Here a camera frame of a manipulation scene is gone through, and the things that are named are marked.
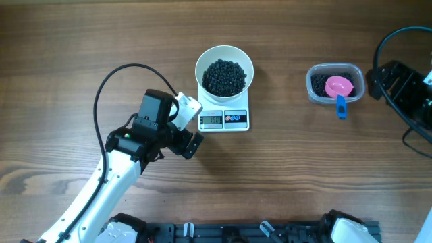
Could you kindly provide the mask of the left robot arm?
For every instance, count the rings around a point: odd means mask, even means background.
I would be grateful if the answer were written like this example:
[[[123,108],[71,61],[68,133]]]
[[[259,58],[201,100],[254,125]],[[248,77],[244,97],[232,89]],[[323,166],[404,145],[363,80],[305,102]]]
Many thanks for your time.
[[[111,213],[150,162],[163,158],[162,149],[190,159],[203,136],[186,125],[203,109],[183,93],[172,96],[147,90],[138,113],[112,131],[89,181],[39,242],[149,242],[146,222]]]

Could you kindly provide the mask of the pink scoop blue handle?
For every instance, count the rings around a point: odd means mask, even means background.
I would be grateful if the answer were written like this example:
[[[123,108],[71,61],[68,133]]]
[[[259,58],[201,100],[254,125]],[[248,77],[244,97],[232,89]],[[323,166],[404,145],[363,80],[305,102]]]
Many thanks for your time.
[[[325,83],[325,92],[331,98],[336,99],[337,116],[339,119],[347,119],[348,109],[345,98],[352,92],[354,86],[351,81],[342,76],[331,76]]]

